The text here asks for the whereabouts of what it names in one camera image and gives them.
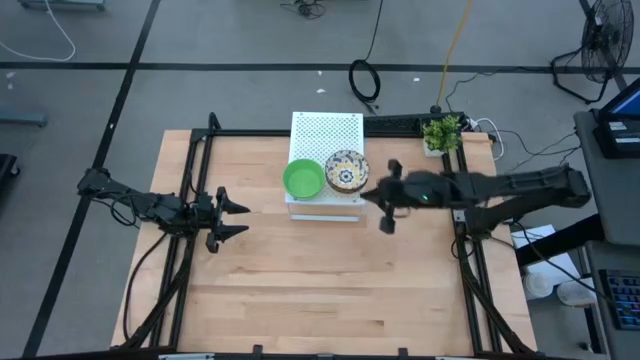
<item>white pegboard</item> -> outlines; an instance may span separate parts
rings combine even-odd
[[[294,112],[291,121],[289,162],[311,159],[324,164],[338,150],[364,153],[362,114]],[[325,184],[320,194],[310,200],[296,200],[287,193],[287,204],[362,206],[360,193],[342,194]]]

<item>concrete floor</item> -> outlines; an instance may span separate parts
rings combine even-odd
[[[326,1],[324,17],[307,21],[283,11],[279,1],[161,0],[142,62],[206,64],[340,63],[366,54],[378,2]],[[464,1],[386,2],[370,61],[442,64]],[[54,11],[76,42],[74,61],[126,63],[151,0],[109,0],[107,11]],[[483,0],[474,4],[454,64],[546,66],[579,45],[584,15],[578,1]],[[0,41],[20,51],[65,56],[64,39],[44,12],[0,3]],[[0,62],[20,61],[0,49]],[[640,66],[632,49],[628,67]],[[23,172],[5,197],[0,216],[0,358],[22,354],[79,198],[75,185],[93,161],[125,72],[123,70],[25,70],[0,84],[0,107],[44,111],[43,129],[0,125],[0,152],[20,157]],[[452,73],[455,81],[473,74]],[[437,72],[383,72],[380,115],[428,112],[438,91]],[[626,76],[628,82],[635,77]],[[581,75],[563,80],[595,94]],[[606,99],[617,93],[610,86]],[[582,102],[560,92],[548,74],[497,74],[461,85],[452,105],[473,118],[489,117],[541,149],[573,130]],[[291,112],[366,112],[343,71],[167,71],[135,73],[105,166],[114,178],[147,189],[163,131],[203,127],[216,112],[225,128],[288,128]],[[504,137],[506,171],[527,158],[517,139]],[[571,138],[558,148],[577,145]],[[538,157],[522,170],[557,165]],[[570,164],[585,169],[580,151]],[[528,215],[530,226],[567,226],[595,212],[550,208]],[[40,355],[106,349],[118,315],[137,232],[91,206],[69,272],[40,347]],[[538,345],[550,355],[602,358],[579,350],[587,341],[581,310],[550,299],[531,304]]]

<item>electric fan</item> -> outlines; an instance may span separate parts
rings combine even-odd
[[[620,73],[627,60],[633,40],[633,8],[629,0],[598,0],[586,15],[580,48],[554,58],[551,71],[555,86],[591,104],[602,99],[607,83]],[[556,62],[570,57],[569,64],[579,53],[587,79],[602,84],[596,100],[589,100],[558,81]]]

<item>patterned bowl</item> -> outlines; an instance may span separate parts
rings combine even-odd
[[[329,157],[324,165],[324,174],[335,191],[352,194],[367,184],[369,163],[357,151],[340,150]]]

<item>wooden table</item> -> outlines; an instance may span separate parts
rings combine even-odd
[[[165,132],[151,191],[178,192],[189,134]],[[470,172],[495,173],[485,134],[464,134],[464,149]],[[451,212],[413,211],[397,221],[393,236],[378,230],[382,212],[373,204],[359,223],[292,221],[281,182],[288,151],[288,137],[214,138],[207,189],[225,186],[233,201],[248,206],[251,213],[224,220],[251,228],[219,254],[207,251],[201,231],[178,350],[248,353],[261,344],[266,353],[395,355],[406,347],[411,355],[472,355],[459,264],[450,254]],[[398,159],[405,173],[442,171],[439,158],[424,156],[419,139],[369,138],[365,155],[371,165],[367,188],[388,174],[389,158]],[[155,225],[142,226],[132,265],[160,235]],[[494,236],[509,240],[509,230],[500,227]],[[147,258],[135,279],[129,329],[157,300],[167,244]],[[496,307],[535,348],[513,250],[489,241],[484,250]],[[486,318],[477,308],[486,335]],[[172,314],[170,306],[165,324]],[[114,344],[123,342],[121,319]],[[488,336],[483,343],[490,349]]]

